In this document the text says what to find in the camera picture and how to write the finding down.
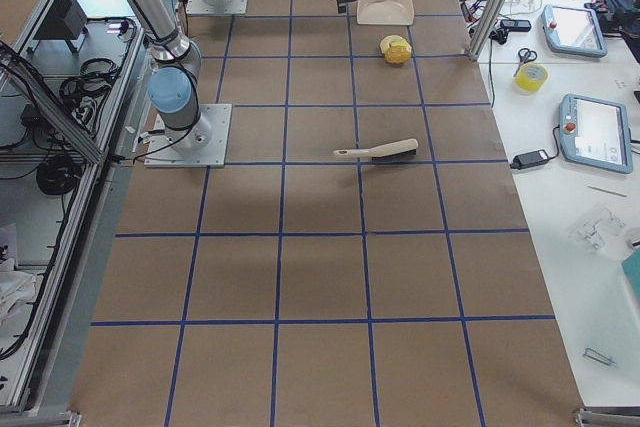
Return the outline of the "black power adapter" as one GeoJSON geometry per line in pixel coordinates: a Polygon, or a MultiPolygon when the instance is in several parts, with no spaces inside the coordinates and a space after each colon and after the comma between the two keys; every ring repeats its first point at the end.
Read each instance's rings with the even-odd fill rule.
{"type": "Polygon", "coordinates": [[[550,156],[544,149],[538,149],[513,157],[510,168],[513,170],[524,170],[545,165],[549,162],[550,156]]]}

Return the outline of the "upper blue teach pendant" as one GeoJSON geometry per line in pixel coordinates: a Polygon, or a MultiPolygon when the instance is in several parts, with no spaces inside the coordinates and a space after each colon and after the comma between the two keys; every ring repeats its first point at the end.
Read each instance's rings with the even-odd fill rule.
{"type": "Polygon", "coordinates": [[[593,10],[546,5],[541,12],[541,21],[552,52],[590,58],[603,58],[608,54],[593,10]]]}

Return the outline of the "black handled scissors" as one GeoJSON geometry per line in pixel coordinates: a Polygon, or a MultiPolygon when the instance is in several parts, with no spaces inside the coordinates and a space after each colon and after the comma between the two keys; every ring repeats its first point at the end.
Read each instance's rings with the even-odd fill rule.
{"type": "Polygon", "coordinates": [[[518,53],[518,59],[520,64],[526,64],[530,62],[534,62],[537,59],[537,52],[530,48],[521,48],[518,53]]]}

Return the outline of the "yellow lemon toy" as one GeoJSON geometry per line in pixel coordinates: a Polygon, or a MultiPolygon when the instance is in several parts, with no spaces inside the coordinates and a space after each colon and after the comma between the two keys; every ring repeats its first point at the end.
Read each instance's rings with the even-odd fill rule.
{"type": "Polygon", "coordinates": [[[392,44],[383,54],[384,60],[390,65],[403,65],[412,57],[412,49],[404,44],[392,44]]]}

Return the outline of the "clear plastic packaging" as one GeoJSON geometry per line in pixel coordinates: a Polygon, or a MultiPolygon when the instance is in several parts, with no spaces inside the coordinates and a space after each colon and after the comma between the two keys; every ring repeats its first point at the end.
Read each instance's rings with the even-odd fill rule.
{"type": "Polygon", "coordinates": [[[626,224],[607,206],[597,204],[568,227],[571,240],[591,251],[599,251],[605,246],[602,233],[619,236],[626,224]]]}

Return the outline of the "lower blue teach pendant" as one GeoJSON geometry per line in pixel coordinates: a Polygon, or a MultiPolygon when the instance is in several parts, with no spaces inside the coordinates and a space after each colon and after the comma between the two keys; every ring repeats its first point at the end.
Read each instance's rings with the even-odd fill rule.
{"type": "Polygon", "coordinates": [[[569,162],[633,172],[631,130],[621,103],[566,94],[559,104],[559,146],[569,162]]]}

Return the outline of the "yellow tape roll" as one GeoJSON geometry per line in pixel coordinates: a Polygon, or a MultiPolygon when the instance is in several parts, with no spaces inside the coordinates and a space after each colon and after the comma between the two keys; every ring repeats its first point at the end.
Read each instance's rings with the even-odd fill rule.
{"type": "Polygon", "coordinates": [[[544,66],[529,62],[518,67],[513,80],[520,92],[530,95],[541,89],[548,76],[548,71],[544,66]]]}

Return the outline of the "beige plastic dustpan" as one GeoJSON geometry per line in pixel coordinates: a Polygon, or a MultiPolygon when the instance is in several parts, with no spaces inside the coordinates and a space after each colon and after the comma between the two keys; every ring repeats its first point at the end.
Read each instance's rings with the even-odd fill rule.
{"type": "Polygon", "coordinates": [[[366,26],[411,26],[413,0],[358,0],[356,21],[366,26]]]}

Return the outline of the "blue teach pendant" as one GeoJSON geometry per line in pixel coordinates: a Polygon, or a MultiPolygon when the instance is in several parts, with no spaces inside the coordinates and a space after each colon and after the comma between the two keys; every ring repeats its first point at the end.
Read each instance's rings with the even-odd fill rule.
{"type": "Polygon", "coordinates": [[[603,58],[608,54],[593,10],[546,5],[541,12],[541,21],[552,52],[590,58],[603,58]]]}
{"type": "Polygon", "coordinates": [[[559,146],[569,162],[633,172],[631,130],[621,103],[566,94],[559,104],[559,146]]]}

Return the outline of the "beige hand brush black bristles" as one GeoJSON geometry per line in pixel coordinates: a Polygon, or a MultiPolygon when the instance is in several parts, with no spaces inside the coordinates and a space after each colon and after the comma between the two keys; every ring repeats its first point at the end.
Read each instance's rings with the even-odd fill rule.
{"type": "Polygon", "coordinates": [[[417,154],[419,143],[415,138],[404,139],[362,149],[338,149],[332,155],[336,159],[369,159],[373,163],[406,160],[417,154]]]}

